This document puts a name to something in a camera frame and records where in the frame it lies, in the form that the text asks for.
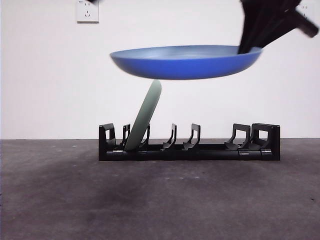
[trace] electrical outlet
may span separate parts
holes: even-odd
[[[76,19],[79,23],[98,23],[99,1],[93,4],[87,0],[77,0]]]
[[[312,21],[315,19],[315,8],[316,3],[312,0],[303,0],[301,3],[296,7],[306,19]]]

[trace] dish rack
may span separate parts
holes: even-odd
[[[190,138],[185,142],[177,143],[182,139],[177,141],[177,125],[172,124],[171,136],[166,142],[150,144],[149,124],[146,139],[135,150],[124,151],[130,128],[130,124],[123,126],[122,141],[117,144],[114,124],[99,126],[99,161],[280,160],[279,125],[254,123],[249,126],[235,123],[229,140],[223,143],[201,143],[201,126],[193,123]],[[245,132],[245,140],[242,144],[234,143],[237,131]],[[267,138],[260,138],[260,131],[267,132]]]

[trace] light green plate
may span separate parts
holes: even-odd
[[[134,121],[133,127],[126,141],[124,150],[131,151],[136,149],[148,128],[151,117],[154,114],[161,95],[161,83],[159,80],[154,80],[147,92],[144,101],[141,105],[138,115]]]

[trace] white wall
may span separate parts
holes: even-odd
[[[320,2],[316,2],[320,24]],[[99,24],[76,23],[75,0],[1,1],[1,138],[87,139],[98,125],[133,123],[151,79],[119,70],[125,49],[238,45],[239,0],[104,0]],[[204,138],[227,138],[232,123],[281,125],[282,137],[320,137],[320,38],[298,30],[232,76],[162,80],[151,137],[178,137],[191,123]]]

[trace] concrete floor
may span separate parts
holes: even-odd
[[[269,162],[98,162],[97,146],[1,141],[1,239],[320,239],[320,139]]]

